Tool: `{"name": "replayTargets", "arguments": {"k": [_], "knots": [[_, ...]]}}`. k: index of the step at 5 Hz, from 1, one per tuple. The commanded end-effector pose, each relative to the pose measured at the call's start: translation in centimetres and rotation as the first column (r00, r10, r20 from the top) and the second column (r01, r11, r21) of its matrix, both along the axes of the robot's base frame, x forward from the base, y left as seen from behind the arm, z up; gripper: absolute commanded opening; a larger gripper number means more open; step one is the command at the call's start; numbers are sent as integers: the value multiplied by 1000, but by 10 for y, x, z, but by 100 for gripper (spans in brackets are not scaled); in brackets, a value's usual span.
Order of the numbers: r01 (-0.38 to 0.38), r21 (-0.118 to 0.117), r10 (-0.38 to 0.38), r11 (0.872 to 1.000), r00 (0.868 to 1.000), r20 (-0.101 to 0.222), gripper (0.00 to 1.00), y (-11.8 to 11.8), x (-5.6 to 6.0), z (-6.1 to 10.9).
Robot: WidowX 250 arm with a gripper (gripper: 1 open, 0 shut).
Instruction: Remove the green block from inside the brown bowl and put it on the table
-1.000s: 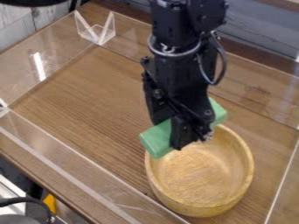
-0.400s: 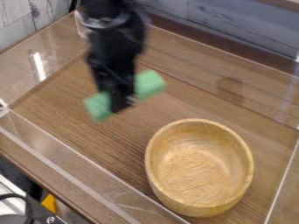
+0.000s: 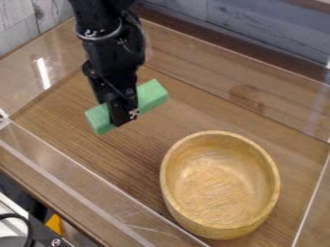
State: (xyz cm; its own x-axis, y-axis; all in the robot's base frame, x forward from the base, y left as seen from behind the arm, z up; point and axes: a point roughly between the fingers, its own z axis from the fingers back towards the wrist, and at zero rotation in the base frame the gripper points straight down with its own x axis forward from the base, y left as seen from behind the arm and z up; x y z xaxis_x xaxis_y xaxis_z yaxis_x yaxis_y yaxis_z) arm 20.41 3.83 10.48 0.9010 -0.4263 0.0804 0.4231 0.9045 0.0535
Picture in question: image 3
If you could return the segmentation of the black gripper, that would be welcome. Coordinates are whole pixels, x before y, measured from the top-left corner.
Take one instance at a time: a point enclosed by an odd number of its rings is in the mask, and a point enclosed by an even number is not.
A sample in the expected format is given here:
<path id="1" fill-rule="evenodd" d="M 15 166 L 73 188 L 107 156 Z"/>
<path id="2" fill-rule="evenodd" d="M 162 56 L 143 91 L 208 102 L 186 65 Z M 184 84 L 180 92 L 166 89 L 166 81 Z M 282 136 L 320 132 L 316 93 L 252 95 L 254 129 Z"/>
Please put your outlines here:
<path id="1" fill-rule="evenodd" d="M 113 32 L 83 28 L 82 41 L 89 55 L 83 72 L 99 104 L 107 96 L 110 121 L 119 127 L 139 115 L 138 96 L 119 95 L 135 90 L 137 71 L 145 63 L 145 31 L 139 25 L 118 26 Z"/>

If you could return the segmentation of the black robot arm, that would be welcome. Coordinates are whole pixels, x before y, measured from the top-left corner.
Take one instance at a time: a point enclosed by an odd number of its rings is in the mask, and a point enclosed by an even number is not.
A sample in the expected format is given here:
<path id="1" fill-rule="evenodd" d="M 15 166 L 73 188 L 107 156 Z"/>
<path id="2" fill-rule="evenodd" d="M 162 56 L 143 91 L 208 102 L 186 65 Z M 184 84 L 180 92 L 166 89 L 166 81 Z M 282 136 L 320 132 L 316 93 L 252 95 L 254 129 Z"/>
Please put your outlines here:
<path id="1" fill-rule="evenodd" d="M 134 120 L 138 112 L 137 72 L 146 61 L 146 36 L 131 10 L 135 1 L 69 0 L 87 54 L 83 74 L 114 126 Z"/>

